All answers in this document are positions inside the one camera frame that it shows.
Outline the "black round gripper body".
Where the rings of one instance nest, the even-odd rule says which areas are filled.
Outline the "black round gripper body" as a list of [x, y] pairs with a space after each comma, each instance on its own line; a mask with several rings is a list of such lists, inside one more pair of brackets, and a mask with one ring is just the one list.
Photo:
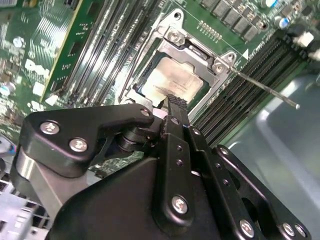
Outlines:
[[225, 222], [214, 217], [199, 176], [188, 184], [195, 218], [183, 234], [169, 236], [152, 217], [158, 160], [139, 160], [71, 197], [51, 227], [53, 240], [230, 240]]

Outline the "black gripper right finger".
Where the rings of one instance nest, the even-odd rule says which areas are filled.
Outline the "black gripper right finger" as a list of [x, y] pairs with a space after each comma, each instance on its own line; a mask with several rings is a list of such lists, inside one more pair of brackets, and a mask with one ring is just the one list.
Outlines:
[[178, 101], [191, 150], [222, 240], [310, 240], [306, 226], [225, 146], [210, 148]]

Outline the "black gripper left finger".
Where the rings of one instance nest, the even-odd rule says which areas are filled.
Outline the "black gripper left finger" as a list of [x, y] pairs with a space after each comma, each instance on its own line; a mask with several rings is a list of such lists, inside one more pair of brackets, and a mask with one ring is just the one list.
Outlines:
[[188, 186], [190, 146], [179, 100], [166, 97], [160, 109], [164, 117], [138, 103], [29, 114], [13, 161], [14, 186], [37, 196], [53, 226], [74, 195], [135, 162], [154, 158], [153, 220], [160, 229], [189, 229], [195, 199]]

